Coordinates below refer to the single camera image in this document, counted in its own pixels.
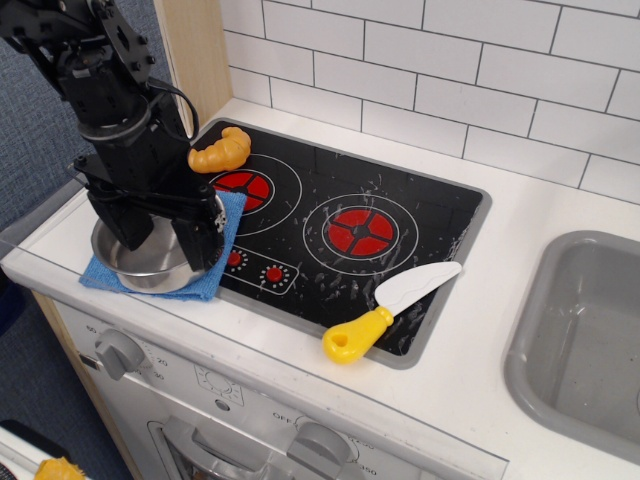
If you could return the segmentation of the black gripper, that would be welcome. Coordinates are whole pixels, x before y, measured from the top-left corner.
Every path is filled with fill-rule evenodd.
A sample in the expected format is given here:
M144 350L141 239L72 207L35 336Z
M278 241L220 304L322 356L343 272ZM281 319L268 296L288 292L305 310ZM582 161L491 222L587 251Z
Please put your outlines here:
M95 153L74 161L88 198L121 245L134 251L153 230L152 215L171 225L193 271L208 271L222 255L225 214L216 194L187 165L190 141L174 98L143 99L135 117L81 134Z

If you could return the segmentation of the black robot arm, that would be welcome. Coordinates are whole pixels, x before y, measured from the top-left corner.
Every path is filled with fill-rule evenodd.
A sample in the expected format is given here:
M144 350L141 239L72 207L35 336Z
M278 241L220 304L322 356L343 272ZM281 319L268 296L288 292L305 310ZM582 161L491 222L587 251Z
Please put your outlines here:
M217 194L193 172L180 91L150 75L154 57L112 1L4 1L1 37L28 55L95 149L78 157L88 198L127 249L166 218L190 267L207 271L224 246Z

